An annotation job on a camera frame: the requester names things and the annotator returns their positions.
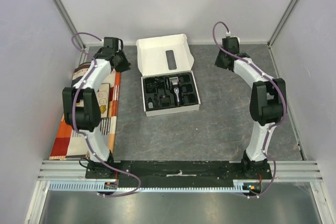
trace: wall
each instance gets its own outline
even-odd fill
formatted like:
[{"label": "wall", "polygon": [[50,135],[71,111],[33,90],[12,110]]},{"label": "wall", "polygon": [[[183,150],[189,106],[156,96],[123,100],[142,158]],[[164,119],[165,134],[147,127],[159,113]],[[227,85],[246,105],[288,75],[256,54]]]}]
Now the wall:
[{"label": "wall", "polygon": [[266,42],[289,1],[62,0],[78,31],[117,36],[127,44],[178,33],[187,34],[189,43],[213,43],[212,26],[218,20],[227,22],[242,42]]},{"label": "wall", "polygon": [[23,223],[79,54],[51,0],[0,0],[0,219]]},{"label": "wall", "polygon": [[272,50],[304,152],[316,159],[336,206],[336,2],[300,0]]}]

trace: striped blanket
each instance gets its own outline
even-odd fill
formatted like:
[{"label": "striped blanket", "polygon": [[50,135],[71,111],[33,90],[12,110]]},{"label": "striped blanket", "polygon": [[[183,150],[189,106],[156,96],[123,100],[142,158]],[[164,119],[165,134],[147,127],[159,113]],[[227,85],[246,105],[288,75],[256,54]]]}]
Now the striped blanket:
[{"label": "striped blanket", "polygon": [[[87,72],[90,63],[83,63],[75,69],[71,86],[76,84]],[[117,125],[118,97],[121,73],[113,70],[103,81],[97,92],[97,100],[101,112],[100,131],[104,141],[113,152]],[[88,155],[84,137],[77,134],[67,125],[62,117],[49,159],[80,159]]]}]

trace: floor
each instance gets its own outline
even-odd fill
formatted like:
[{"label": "floor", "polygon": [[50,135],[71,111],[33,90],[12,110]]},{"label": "floor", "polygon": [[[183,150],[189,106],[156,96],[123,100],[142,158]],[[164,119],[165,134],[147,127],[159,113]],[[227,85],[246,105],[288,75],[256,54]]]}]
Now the floor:
[{"label": "floor", "polygon": [[[199,111],[146,117],[135,46],[125,47],[131,70],[122,73],[115,159],[234,160],[249,144],[253,121],[251,89],[236,74],[214,66],[215,45],[190,45],[192,70],[201,99]],[[255,64],[276,76],[266,45],[241,45]],[[277,160],[301,160],[289,118],[275,129],[269,154]]]},{"label": "floor", "polygon": [[273,184],[260,199],[226,193],[139,193],[116,199],[50,191],[40,224],[319,224],[308,184]]}]

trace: cardboard box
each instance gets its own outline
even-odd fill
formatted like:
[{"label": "cardboard box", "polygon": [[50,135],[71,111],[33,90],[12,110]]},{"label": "cardboard box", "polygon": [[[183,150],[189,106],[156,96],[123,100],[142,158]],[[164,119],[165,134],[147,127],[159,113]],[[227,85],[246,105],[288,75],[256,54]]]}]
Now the cardboard box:
[{"label": "cardboard box", "polygon": [[194,57],[185,34],[139,39],[136,43],[146,115],[198,110],[201,101],[191,70]]}]

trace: open box lid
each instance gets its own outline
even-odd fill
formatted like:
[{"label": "open box lid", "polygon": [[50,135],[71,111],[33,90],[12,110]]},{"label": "open box lid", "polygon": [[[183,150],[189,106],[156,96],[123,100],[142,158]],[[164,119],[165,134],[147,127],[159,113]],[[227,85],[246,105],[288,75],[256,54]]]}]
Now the open box lid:
[{"label": "open box lid", "polygon": [[136,43],[143,76],[190,71],[194,64],[185,34],[139,39]]}]

